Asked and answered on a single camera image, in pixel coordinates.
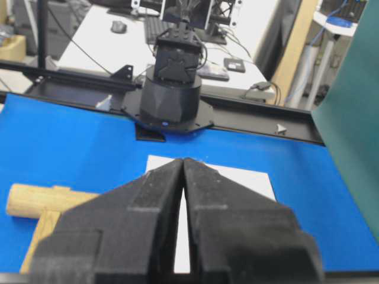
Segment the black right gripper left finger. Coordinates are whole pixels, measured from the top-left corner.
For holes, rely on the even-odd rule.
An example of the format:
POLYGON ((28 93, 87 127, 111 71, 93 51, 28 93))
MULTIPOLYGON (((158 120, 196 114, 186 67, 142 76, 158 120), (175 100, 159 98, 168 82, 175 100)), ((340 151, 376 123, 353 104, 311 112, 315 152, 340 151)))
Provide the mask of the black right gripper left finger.
POLYGON ((153 283, 174 271, 183 161, 65 211, 31 262, 32 283, 153 283))

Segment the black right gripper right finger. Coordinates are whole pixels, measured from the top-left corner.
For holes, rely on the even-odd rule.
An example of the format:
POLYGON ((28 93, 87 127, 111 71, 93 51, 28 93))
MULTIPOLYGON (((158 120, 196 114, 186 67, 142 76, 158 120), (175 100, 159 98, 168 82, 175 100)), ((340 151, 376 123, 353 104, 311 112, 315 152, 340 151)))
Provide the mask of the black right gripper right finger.
POLYGON ((200 283, 322 283, 314 238, 293 210, 184 160, 190 259, 200 283))

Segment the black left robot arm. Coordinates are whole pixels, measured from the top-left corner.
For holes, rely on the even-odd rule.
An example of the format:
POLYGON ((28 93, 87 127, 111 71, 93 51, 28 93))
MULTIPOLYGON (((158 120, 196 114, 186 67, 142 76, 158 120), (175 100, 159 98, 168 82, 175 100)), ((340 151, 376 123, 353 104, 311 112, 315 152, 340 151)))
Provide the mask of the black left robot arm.
POLYGON ((197 75, 203 43, 185 22, 156 38, 156 61, 143 86, 125 94, 122 111, 150 130, 189 133, 214 124, 213 107, 201 100, 197 75))

